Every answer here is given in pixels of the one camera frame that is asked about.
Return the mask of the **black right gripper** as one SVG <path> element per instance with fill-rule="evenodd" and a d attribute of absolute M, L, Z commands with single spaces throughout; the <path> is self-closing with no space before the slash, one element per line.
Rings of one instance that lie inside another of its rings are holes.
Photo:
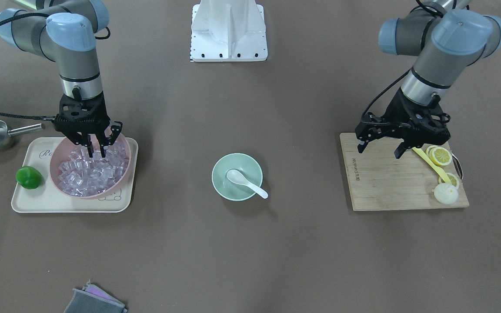
<path fill-rule="evenodd" d="M 114 145 L 123 130 L 123 123 L 110 123 L 103 93 L 81 100 L 64 94 L 59 105 L 60 111 L 54 119 L 56 131 L 63 133 L 72 143 L 86 146 L 89 158 L 94 156 L 91 135 L 95 135 L 99 141 L 100 154 L 106 158 L 107 150 Z"/>

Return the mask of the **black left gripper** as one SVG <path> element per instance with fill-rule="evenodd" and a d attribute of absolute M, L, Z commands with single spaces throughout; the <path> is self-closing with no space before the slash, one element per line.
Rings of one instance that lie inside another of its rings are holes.
<path fill-rule="evenodd" d="M 404 140 L 441 140 L 443 123 L 432 117 L 443 115 L 439 102 L 440 96 L 435 94 L 430 97 L 429 105 L 419 105 L 398 89 L 381 117 L 362 115 L 354 130 L 359 141 L 358 152 L 362 154 L 370 142 L 382 137 Z M 412 146 L 407 141 L 402 141 L 394 151 L 395 158 L 400 159 L 411 148 Z"/>

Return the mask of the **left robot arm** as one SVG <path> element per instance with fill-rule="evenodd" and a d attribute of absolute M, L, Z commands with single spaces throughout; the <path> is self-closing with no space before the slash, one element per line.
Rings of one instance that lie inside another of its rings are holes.
<path fill-rule="evenodd" d="M 440 101 L 463 70 L 493 55 L 501 47 L 501 18 L 467 9 L 467 0 L 418 2 L 401 19 L 383 23 L 380 50 L 392 55 L 416 56 L 411 69 L 398 78 L 385 113 L 365 110 L 355 129 L 357 150 L 383 137 L 401 139 L 395 158 L 425 144 L 443 145 L 451 138 L 450 117 Z"/>

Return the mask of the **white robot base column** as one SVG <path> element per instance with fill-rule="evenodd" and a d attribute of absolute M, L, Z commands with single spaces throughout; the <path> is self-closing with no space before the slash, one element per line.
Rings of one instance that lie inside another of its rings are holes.
<path fill-rule="evenodd" d="M 264 8 L 256 1 L 201 0 L 191 12 L 192 62 L 267 60 Z"/>

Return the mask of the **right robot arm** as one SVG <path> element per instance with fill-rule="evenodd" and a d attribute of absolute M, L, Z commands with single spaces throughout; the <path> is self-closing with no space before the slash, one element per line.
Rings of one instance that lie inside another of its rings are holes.
<path fill-rule="evenodd" d="M 96 53 L 95 33 L 109 24 L 109 12 L 101 0 L 42 1 L 31 17 L 23 9 L 0 12 L 0 37 L 13 47 L 56 62 L 63 95 L 53 119 L 56 131 L 73 144 L 82 145 L 92 157 L 93 136 L 105 157 L 123 127 L 106 112 L 103 84 Z"/>

